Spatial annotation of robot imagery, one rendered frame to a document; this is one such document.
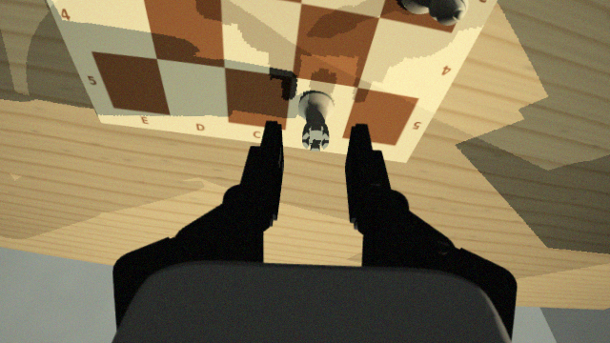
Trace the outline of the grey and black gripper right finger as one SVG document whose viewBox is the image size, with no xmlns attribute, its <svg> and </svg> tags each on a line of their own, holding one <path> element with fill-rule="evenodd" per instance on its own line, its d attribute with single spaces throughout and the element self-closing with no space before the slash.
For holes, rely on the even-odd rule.
<svg viewBox="0 0 610 343">
<path fill-rule="evenodd" d="M 512 343 L 515 277 L 496 263 L 456 248 L 410 212 L 407 198 L 391 190 L 383 153 L 373 150 L 367 124 L 351 127 L 345 176 L 350 223 L 363 235 L 361 266 L 416 267 L 470 280 L 491 299 Z"/>
</svg>

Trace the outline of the brown and cream chessboard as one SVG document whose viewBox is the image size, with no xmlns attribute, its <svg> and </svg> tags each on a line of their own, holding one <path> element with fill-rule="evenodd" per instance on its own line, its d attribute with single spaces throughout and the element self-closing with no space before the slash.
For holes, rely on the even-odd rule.
<svg viewBox="0 0 610 343">
<path fill-rule="evenodd" d="M 400 0 L 47 0 L 101 123 L 261 143 L 277 121 L 306 149 L 298 103 L 322 91 L 320 151 L 361 123 L 403 163 L 497 1 L 443 26 Z"/>
</svg>

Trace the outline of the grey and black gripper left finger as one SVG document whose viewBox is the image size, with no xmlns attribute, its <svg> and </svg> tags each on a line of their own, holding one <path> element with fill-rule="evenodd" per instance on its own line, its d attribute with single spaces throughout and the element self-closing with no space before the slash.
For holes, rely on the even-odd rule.
<svg viewBox="0 0 610 343">
<path fill-rule="evenodd" d="M 226 190 L 222 204 L 175 237 L 127 252 L 115 262 L 116 331 L 142 283 L 165 267 L 200 260 L 264 262 L 264 232 L 277 220 L 283 171 L 282 125 L 266 121 L 260 146 L 250 146 L 240 184 Z"/>
</svg>

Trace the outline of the white bishop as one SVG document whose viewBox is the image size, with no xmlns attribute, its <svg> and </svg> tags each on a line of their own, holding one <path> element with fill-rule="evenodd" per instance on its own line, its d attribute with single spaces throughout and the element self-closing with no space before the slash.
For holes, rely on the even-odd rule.
<svg viewBox="0 0 610 343">
<path fill-rule="evenodd" d="M 430 15 L 443 26 L 460 21 L 468 10 L 468 0 L 400 0 L 411 13 Z M 429 11 L 428 11 L 429 10 Z"/>
</svg>

